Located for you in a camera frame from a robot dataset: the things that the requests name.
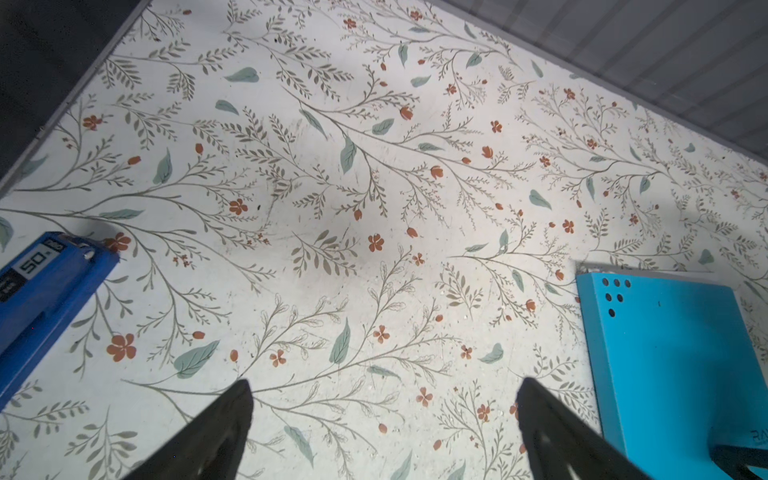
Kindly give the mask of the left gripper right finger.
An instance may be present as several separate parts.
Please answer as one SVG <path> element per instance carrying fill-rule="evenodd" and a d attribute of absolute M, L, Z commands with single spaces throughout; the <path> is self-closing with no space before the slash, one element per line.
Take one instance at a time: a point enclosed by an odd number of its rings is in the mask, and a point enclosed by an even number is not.
<path fill-rule="evenodd" d="M 536 379 L 517 392 L 519 428 L 535 479 L 646 479 Z"/>

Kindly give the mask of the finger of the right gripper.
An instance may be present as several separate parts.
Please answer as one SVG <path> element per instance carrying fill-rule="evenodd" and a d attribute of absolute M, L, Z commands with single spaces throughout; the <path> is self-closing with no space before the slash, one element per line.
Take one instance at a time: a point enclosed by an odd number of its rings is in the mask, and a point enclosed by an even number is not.
<path fill-rule="evenodd" d="M 711 444 L 710 458 L 734 480 L 767 480 L 767 443 L 756 446 Z"/>

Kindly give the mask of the blue folder black inside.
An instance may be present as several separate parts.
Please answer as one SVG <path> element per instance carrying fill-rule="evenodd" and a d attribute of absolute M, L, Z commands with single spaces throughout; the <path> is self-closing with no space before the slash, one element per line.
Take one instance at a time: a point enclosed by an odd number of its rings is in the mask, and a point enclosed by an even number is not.
<path fill-rule="evenodd" d="M 710 445 L 767 443 L 767 383 L 734 291 L 681 275 L 576 283 L 604 438 L 654 479 L 731 479 Z"/>

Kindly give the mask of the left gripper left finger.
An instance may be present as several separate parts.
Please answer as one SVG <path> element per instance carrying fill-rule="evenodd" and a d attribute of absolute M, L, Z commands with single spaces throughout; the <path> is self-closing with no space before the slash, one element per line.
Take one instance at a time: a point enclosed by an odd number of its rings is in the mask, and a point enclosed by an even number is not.
<path fill-rule="evenodd" d="M 129 479 L 234 479 L 252 424 L 250 385 L 238 380 L 152 456 Z"/>

